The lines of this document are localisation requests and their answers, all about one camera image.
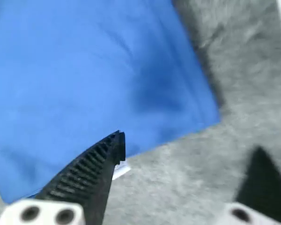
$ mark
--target blue cloth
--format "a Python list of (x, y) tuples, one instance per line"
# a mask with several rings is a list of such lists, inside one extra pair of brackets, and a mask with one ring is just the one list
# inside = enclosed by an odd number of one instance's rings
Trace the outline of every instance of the blue cloth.
[(219, 121), (171, 0), (0, 0), (0, 195), (110, 133), (127, 157)]

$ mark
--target screw hole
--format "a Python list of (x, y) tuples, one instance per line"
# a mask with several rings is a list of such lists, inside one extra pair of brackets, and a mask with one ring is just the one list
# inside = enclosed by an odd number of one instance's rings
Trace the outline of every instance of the screw hole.
[(60, 225), (66, 225), (72, 222), (74, 218), (74, 212), (72, 210), (62, 210), (56, 216), (56, 223)]
[(34, 220), (39, 214), (39, 208), (37, 206), (30, 206), (24, 210), (21, 215), (21, 219), (25, 222)]
[(244, 210), (241, 209), (233, 209), (231, 214), (235, 217), (237, 217), (239, 220), (244, 221), (246, 223), (250, 223), (250, 217), (248, 213), (246, 213)]

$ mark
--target gray floor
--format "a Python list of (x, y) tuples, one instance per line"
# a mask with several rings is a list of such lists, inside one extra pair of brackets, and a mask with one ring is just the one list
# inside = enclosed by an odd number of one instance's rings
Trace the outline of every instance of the gray floor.
[(231, 201), (255, 144), (281, 167), (281, 23), (275, 0), (177, 0), (222, 122), (132, 158), (104, 224), (209, 224)]

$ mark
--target gray carpet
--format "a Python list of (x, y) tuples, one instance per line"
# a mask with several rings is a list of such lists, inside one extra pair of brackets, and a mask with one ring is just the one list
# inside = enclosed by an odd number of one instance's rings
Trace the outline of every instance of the gray carpet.
[(210, 224), (232, 200), (253, 146), (281, 167), (281, 22), (275, 0), (177, 0), (222, 122), (130, 160), (104, 224)]

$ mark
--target blue towel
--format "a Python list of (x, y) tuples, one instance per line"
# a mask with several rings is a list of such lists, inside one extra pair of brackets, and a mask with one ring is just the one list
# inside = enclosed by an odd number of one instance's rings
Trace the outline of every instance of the blue towel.
[(0, 0), (0, 195), (110, 133), (127, 157), (219, 121), (171, 0)]

